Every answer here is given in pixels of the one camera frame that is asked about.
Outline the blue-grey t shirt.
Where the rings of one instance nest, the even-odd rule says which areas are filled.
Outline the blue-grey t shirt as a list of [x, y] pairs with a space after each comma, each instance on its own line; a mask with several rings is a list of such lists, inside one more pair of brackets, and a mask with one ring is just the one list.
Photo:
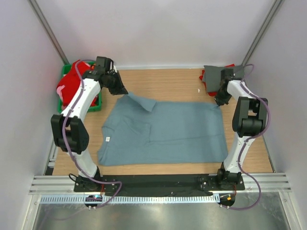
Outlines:
[[213, 103], [167, 102], [129, 93], [102, 126], [104, 166], [223, 162], [223, 116]]

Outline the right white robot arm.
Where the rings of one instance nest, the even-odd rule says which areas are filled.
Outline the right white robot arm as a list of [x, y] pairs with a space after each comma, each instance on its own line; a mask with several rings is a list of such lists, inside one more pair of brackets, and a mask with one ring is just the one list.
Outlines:
[[268, 100], [255, 95], [233, 69], [221, 70], [220, 89], [214, 100], [218, 106], [236, 100], [232, 119], [235, 133], [232, 148], [217, 172], [216, 184], [220, 189], [230, 190], [241, 183], [242, 166], [254, 140], [263, 135], [271, 121]]

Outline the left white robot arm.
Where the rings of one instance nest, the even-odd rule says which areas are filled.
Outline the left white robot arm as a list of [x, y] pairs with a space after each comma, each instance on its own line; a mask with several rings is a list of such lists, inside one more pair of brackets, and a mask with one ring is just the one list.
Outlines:
[[128, 91], [114, 61], [108, 57], [97, 57], [95, 61], [77, 60], [70, 72], [76, 74], [78, 88], [65, 109], [51, 117], [53, 139], [55, 145], [70, 156], [78, 170], [74, 190], [95, 192], [103, 182], [89, 153], [89, 134], [83, 122], [102, 88], [107, 88], [111, 95], [125, 95]]

